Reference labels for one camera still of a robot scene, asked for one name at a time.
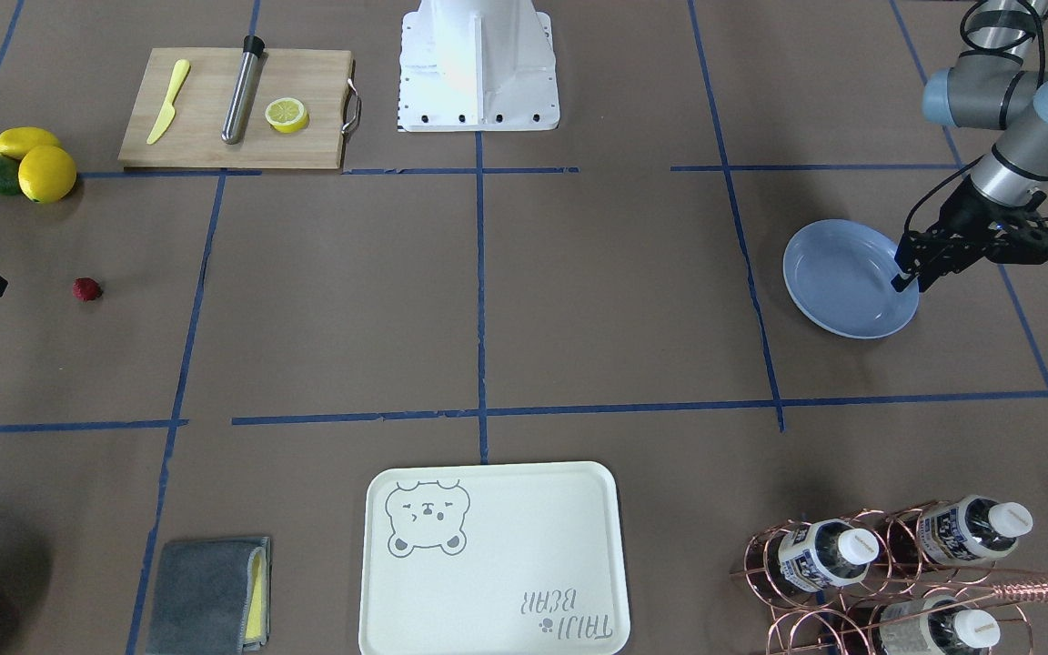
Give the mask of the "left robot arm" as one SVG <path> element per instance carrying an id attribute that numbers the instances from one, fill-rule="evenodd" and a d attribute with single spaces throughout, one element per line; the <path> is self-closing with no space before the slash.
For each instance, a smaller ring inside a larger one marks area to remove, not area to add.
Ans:
<path id="1" fill-rule="evenodd" d="M 990 152 L 947 178 L 952 185 L 931 227 L 905 225 L 895 253 L 892 287 L 920 291 L 986 258 L 994 264 L 1048 261 L 1048 218 L 1040 204 L 1048 185 L 1048 69 L 1024 58 L 1044 49 L 1048 1 L 977 1 L 958 32 L 963 51 L 927 79 L 924 117 L 937 125 L 998 130 Z"/>

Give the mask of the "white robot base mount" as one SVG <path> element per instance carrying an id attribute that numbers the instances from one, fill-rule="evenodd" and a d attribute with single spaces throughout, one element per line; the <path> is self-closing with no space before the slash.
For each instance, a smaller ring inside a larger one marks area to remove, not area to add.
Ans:
<path id="1" fill-rule="evenodd" d="M 400 37 L 399 132 L 560 124 L 552 21 L 532 1 L 421 1 L 403 14 Z"/>

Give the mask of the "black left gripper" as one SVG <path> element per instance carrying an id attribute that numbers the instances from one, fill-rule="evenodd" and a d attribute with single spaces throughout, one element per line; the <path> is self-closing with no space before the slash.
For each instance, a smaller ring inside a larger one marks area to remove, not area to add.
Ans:
<path id="1" fill-rule="evenodd" d="M 1002 205 L 966 177 L 944 200 L 931 227 L 907 230 L 907 246 L 894 254 L 898 272 L 891 279 L 893 290 L 903 293 L 923 267 L 968 267 L 979 258 L 994 264 L 1045 264 L 1048 217 L 1038 212 L 1045 199 L 1045 192 L 1031 189 L 1024 204 Z"/>

